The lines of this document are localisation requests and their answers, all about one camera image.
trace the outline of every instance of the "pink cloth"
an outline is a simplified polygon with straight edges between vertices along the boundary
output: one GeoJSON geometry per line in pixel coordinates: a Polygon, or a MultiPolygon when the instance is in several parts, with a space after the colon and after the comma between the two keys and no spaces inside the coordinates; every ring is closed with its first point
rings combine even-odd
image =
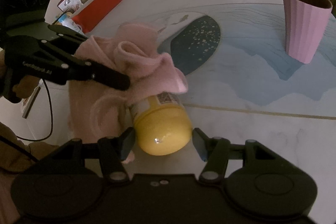
{"type": "Polygon", "coordinates": [[[168,53],[157,53],[158,34],[142,23],[126,23],[114,38],[90,37],[75,56],[92,59],[131,79],[127,91],[109,88],[95,81],[70,81],[70,127],[84,143],[124,130],[126,107],[161,92],[185,93],[183,73],[174,67],[168,53]]]}
{"type": "Polygon", "coordinates": [[[0,224],[14,223],[20,215],[11,198],[11,185],[15,175],[0,171],[0,224]]]}

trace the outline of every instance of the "ribbed pink cup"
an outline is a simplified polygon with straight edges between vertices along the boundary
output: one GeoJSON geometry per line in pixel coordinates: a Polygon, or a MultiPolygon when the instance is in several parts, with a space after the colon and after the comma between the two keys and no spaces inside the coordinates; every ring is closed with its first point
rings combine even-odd
{"type": "Polygon", "coordinates": [[[330,0],[283,0],[286,22],[286,52],[308,64],[328,24],[330,0]]]}

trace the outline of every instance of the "plastic bottle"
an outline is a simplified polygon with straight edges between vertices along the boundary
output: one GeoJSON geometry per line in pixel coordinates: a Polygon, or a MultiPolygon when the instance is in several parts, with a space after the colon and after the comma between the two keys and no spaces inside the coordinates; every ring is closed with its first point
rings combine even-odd
{"type": "Polygon", "coordinates": [[[174,153],[191,139],[192,124],[176,95],[150,96],[132,105],[130,112],[138,144],[148,154],[174,153]]]}
{"type": "Polygon", "coordinates": [[[77,25],[70,17],[71,17],[72,13],[67,12],[65,14],[63,14],[59,19],[58,19],[58,23],[60,25],[63,25],[65,27],[68,27],[78,33],[80,33],[81,35],[85,35],[81,29],[81,27],[79,25],[77,25]]]}

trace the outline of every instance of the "red bag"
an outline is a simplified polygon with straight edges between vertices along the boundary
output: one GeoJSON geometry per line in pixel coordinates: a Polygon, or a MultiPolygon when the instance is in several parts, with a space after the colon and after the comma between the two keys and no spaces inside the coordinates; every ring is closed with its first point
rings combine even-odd
{"type": "Polygon", "coordinates": [[[90,32],[122,0],[94,0],[72,20],[80,25],[83,33],[90,32]]]}

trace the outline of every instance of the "person's hand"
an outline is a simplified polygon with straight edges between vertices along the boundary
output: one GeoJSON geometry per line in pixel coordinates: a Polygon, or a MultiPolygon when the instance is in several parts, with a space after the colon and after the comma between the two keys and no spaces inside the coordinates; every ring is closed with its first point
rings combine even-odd
{"type": "MultiPolygon", "coordinates": [[[[0,79],[5,76],[6,70],[5,51],[2,50],[0,51],[0,79]]],[[[39,84],[39,81],[40,79],[35,76],[26,75],[21,79],[19,84],[13,86],[13,91],[19,98],[28,98],[39,84]]]]}

